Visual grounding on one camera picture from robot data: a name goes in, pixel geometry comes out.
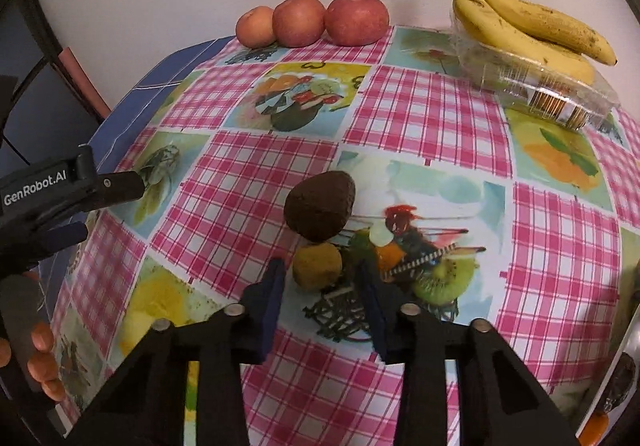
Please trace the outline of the person's left hand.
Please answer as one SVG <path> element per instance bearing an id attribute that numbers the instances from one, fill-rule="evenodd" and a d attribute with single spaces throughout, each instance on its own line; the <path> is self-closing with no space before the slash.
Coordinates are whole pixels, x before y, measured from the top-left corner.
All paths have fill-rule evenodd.
<path id="1" fill-rule="evenodd" d="M 30 388 L 39 388 L 56 404 L 66 398 L 60 367 L 53 354 L 54 336 L 38 306 L 42 296 L 39 275 L 33 270 L 1 281 L 1 367 L 16 359 Z"/>

